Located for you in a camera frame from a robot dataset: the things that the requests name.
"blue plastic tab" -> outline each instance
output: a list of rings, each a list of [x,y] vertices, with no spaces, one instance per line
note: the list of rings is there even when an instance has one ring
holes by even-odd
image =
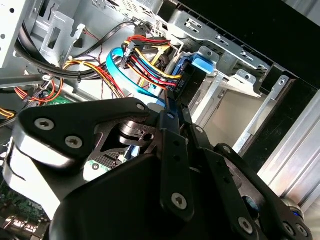
[[[208,61],[207,59],[203,58],[200,55],[195,55],[192,61],[192,65],[202,71],[206,72],[207,74],[212,74],[215,70],[214,63]]]

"screw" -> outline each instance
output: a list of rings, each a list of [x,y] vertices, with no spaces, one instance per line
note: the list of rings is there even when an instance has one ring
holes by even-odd
[[[100,168],[100,166],[96,163],[92,164],[92,169],[93,170],[98,170]]]
[[[247,233],[252,234],[254,232],[254,229],[252,228],[250,222],[245,219],[244,217],[239,217],[238,219],[240,227]]]
[[[136,105],[136,107],[138,108],[138,109],[140,109],[140,110],[145,110],[146,108],[145,108],[145,106],[143,106],[143,105],[141,105],[141,104],[137,104]]]
[[[187,208],[187,200],[180,193],[172,194],[171,201],[178,209],[185,210]]]
[[[227,147],[227,146],[224,146],[223,149],[228,152],[229,154],[231,153],[231,150]]]
[[[283,223],[283,226],[284,226],[285,229],[288,231],[288,233],[290,233],[292,236],[295,235],[294,230],[292,229],[292,227],[291,227],[288,223],[284,222],[284,223]]]
[[[49,96],[49,92],[48,92],[48,91],[43,91],[43,92],[42,92],[42,95],[46,98],[46,97]]]
[[[296,228],[303,234],[303,236],[308,237],[307,231],[300,224],[296,224]]]
[[[175,116],[173,116],[171,113],[168,113],[167,115],[168,115],[168,117],[171,118],[171,119],[174,119],[174,118],[175,118]]]
[[[280,79],[279,84],[282,86],[283,84],[285,84],[286,80],[284,78]]]
[[[82,147],[83,145],[83,142],[82,140],[77,137],[77,136],[68,136],[66,139],[65,139],[65,144],[72,148],[72,149],[79,149]]]
[[[196,129],[199,133],[201,133],[201,134],[203,134],[203,133],[204,133],[204,131],[202,130],[202,128],[201,128],[201,127],[199,127],[199,126],[197,126],[195,129]]]
[[[55,124],[53,121],[47,119],[47,118],[38,118],[37,120],[34,121],[34,125],[41,130],[44,131],[50,131],[54,129]]]

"yellow wire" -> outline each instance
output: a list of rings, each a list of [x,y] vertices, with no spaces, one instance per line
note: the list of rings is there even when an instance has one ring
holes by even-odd
[[[8,118],[8,119],[13,118],[13,117],[15,116],[14,113],[9,112],[9,111],[6,111],[6,110],[4,110],[4,109],[1,108],[1,107],[0,107],[0,115],[6,117],[6,118]]]
[[[0,115],[6,117],[7,119],[11,118],[11,116],[8,116],[8,115],[4,114],[3,112],[0,112]]]
[[[139,54],[140,58],[142,58],[142,60],[149,65],[150,68],[152,68],[153,70],[157,71],[158,73],[160,73],[161,75],[163,75],[164,77],[168,78],[168,79],[179,79],[182,76],[181,75],[176,75],[176,76],[172,76],[172,75],[168,75],[166,73],[164,73],[163,71],[161,71],[160,69],[156,68],[155,66],[153,66],[145,57],[144,55],[139,51],[139,49],[135,49],[135,51]]]
[[[170,48],[170,45],[164,45],[164,46],[152,46],[153,48],[156,48],[156,49],[160,49],[160,48]]]
[[[151,64],[154,66],[157,61],[159,60],[159,58],[161,57],[162,54],[165,53],[165,51],[170,48],[170,46],[162,46],[162,47],[159,47],[159,50],[158,50],[158,53],[155,55],[155,57],[153,58]],[[140,82],[140,87],[143,87],[144,86],[144,83],[145,83],[145,80],[142,79],[141,82]]]
[[[138,76],[140,76],[140,74],[138,73],[138,71],[135,70],[132,66],[128,65],[128,67],[129,67],[132,71],[134,71]],[[163,89],[163,90],[167,90],[164,86],[161,86],[160,84],[157,84],[157,83],[155,83],[155,82],[152,82],[151,80],[146,80],[146,81],[148,81],[148,82],[151,83],[151,84],[154,84],[154,85],[158,86],[159,88],[161,88],[161,89]]]
[[[93,68],[97,73],[100,73],[100,70],[97,69],[97,66],[93,65],[93,64],[90,64],[88,62],[85,62],[85,61],[78,61],[78,60],[73,60],[73,61],[67,61],[66,64],[68,65],[71,65],[72,63],[77,63],[77,64],[83,64],[89,68]],[[117,89],[112,85],[110,84],[109,80],[103,75],[103,74],[99,74],[99,76],[105,81],[105,83],[111,88],[113,89],[113,92],[115,93],[115,95],[118,97],[118,98],[122,98],[120,96],[120,94],[118,94],[118,91]]]

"cable tie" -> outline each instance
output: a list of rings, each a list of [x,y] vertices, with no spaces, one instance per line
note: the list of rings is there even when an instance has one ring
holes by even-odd
[[[78,83],[81,83],[81,71],[78,71]]]

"ventilation hole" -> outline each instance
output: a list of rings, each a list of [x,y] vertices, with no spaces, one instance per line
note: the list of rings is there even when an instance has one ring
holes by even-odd
[[[52,31],[52,35],[49,40],[48,48],[50,48],[50,49],[55,48],[60,33],[61,33],[61,30],[59,28],[55,27],[54,30]]]

